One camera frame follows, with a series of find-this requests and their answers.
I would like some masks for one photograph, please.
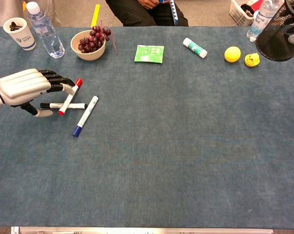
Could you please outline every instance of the bowl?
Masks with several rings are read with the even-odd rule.
[[[86,30],[86,31],[77,33],[71,40],[71,49],[74,51],[74,53],[77,56],[79,56],[81,59],[87,60],[87,61],[93,61],[100,58],[103,55],[104,50],[106,48],[106,40],[104,40],[102,47],[94,52],[83,54],[80,50],[78,50],[79,40],[89,37],[90,31],[91,30]]]

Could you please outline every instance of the yellow ball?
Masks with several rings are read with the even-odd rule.
[[[227,62],[237,62],[241,56],[241,51],[238,47],[232,46],[225,51],[224,56]]]

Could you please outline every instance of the white cup with logo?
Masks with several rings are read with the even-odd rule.
[[[21,28],[15,31],[10,31],[9,26],[12,22],[14,22],[17,26],[21,26]],[[32,50],[35,48],[36,42],[25,19],[11,18],[4,23],[3,29],[19,46],[22,47],[23,50]]]

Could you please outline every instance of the blue marker cap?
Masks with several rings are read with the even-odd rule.
[[[75,137],[78,137],[79,134],[81,133],[81,131],[82,131],[82,127],[80,127],[80,126],[77,125],[77,126],[75,127],[75,129],[74,129],[72,135],[75,136]]]

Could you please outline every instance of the yellow rubber duck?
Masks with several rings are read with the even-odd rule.
[[[254,54],[248,54],[245,58],[244,58],[244,63],[245,65],[247,65],[248,67],[255,67],[257,65],[259,65],[259,55],[258,53],[254,53]]]

